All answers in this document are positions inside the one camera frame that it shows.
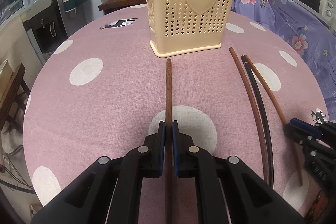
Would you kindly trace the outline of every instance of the metal pin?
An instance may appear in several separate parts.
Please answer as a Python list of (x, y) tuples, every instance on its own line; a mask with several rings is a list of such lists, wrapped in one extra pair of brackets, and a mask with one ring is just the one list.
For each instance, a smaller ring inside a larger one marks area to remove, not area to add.
[(100, 164), (106, 164), (106, 163), (108, 163), (109, 162), (109, 158), (108, 157), (106, 157), (106, 156), (103, 156), (103, 157), (100, 157), (99, 159), (98, 159), (98, 162), (100, 163)]
[(142, 145), (142, 146), (140, 146), (140, 147), (138, 148), (138, 151), (139, 151), (140, 153), (146, 153), (148, 150), (149, 150), (149, 148), (148, 148), (147, 146), (145, 146), (145, 145)]
[(194, 145), (189, 147), (189, 151), (191, 153), (197, 153), (199, 150), (200, 149), (197, 146), (194, 146)]
[(229, 162), (232, 164), (237, 164), (239, 163), (239, 159), (236, 156), (232, 156), (229, 158)]

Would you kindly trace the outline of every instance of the plastic basket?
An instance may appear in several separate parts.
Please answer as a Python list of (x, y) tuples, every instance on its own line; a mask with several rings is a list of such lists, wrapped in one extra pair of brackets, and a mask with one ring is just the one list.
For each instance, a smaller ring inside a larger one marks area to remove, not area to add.
[(232, 0), (147, 0), (150, 45), (158, 57), (221, 47)]

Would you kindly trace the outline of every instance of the purple floral cloth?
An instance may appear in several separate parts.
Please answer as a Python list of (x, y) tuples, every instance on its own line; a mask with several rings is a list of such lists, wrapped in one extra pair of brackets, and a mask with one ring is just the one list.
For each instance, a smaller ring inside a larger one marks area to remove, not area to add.
[(329, 119), (336, 120), (336, 37), (328, 28), (292, 0), (234, 0), (231, 10), (267, 27), (293, 47), (319, 83)]

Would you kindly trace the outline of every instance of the microwave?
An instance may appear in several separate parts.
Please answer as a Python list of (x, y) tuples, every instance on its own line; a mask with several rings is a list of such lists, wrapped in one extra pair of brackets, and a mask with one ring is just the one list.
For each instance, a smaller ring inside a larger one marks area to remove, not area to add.
[(336, 0), (293, 0), (329, 26), (336, 14)]

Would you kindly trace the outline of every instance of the pink tablecloth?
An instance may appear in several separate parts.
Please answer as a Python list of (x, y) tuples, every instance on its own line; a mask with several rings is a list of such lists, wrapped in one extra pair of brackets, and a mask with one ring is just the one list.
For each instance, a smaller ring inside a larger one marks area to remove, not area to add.
[[(196, 145), (217, 157), (236, 155), (262, 177), (251, 106), (229, 47), (257, 64), (287, 120), (313, 124), (311, 110), (327, 113), (326, 106), (314, 76), (286, 42), (242, 15), (231, 12), (228, 22), (221, 48), (172, 57), (173, 119)], [(41, 70), (25, 115), (24, 147), (43, 204), (98, 157), (124, 156), (157, 131), (166, 60), (154, 55), (149, 41), (147, 8), (126, 8), (76, 32)], [(304, 171), (298, 186), (289, 141), (259, 88), (272, 136), (274, 189), (304, 214), (319, 189)], [(178, 181), (176, 204), (179, 223), (197, 223), (192, 180)], [(164, 179), (144, 180), (139, 223), (164, 223), (164, 215)]]

